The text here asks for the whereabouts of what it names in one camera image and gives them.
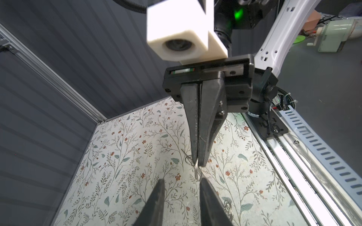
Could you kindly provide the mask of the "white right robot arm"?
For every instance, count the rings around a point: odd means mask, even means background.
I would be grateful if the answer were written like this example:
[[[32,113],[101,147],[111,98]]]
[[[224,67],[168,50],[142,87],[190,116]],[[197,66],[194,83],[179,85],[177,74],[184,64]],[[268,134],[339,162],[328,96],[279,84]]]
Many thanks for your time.
[[[284,1],[258,53],[202,60],[166,69],[163,88],[184,105],[191,159],[207,164],[212,144],[228,113],[248,113],[263,138],[288,132],[271,111],[280,92],[278,75],[285,57],[318,1]]]

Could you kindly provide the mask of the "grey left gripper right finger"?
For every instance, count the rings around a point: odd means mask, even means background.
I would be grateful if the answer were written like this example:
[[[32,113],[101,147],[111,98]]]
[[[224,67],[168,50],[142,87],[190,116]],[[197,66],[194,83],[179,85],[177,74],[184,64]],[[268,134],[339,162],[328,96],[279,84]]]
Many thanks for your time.
[[[207,178],[200,180],[199,199],[202,226],[232,226],[214,187]]]

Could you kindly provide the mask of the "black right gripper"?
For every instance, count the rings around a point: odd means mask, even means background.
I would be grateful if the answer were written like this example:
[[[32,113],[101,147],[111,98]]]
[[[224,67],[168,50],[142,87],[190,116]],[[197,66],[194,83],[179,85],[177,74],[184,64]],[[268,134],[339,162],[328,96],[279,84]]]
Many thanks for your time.
[[[255,68],[250,54],[167,68],[162,87],[183,101],[193,164],[207,165],[227,108],[230,113],[266,113],[278,94],[277,82],[272,68]]]

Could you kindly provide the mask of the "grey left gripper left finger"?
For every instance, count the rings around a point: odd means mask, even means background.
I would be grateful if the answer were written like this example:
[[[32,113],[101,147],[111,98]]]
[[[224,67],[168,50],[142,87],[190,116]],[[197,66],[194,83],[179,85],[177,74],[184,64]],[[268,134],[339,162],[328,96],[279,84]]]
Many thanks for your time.
[[[165,203],[165,180],[156,183],[134,226],[162,226]]]

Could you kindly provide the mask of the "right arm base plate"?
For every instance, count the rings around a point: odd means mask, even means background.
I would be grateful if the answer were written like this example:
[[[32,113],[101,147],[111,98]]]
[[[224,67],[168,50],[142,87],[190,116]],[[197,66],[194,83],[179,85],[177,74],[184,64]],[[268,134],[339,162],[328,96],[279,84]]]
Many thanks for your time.
[[[289,133],[287,126],[273,110],[269,110],[266,113],[259,115],[259,117],[251,117],[251,121],[263,139],[269,139]]]

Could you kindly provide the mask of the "green key tag with key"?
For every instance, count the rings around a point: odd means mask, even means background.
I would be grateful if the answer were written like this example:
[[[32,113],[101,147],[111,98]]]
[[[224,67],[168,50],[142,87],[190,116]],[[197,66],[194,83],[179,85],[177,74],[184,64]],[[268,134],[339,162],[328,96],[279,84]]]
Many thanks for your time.
[[[197,182],[200,182],[202,179],[207,179],[208,181],[210,181],[207,178],[207,176],[204,174],[204,172],[202,171],[201,166],[199,166],[199,160],[197,159],[196,162],[194,163],[192,160],[191,154],[187,154],[183,150],[182,150],[182,152],[184,155],[184,161],[185,161],[186,165],[188,166],[189,177],[191,179],[191,182],[197,183]]]

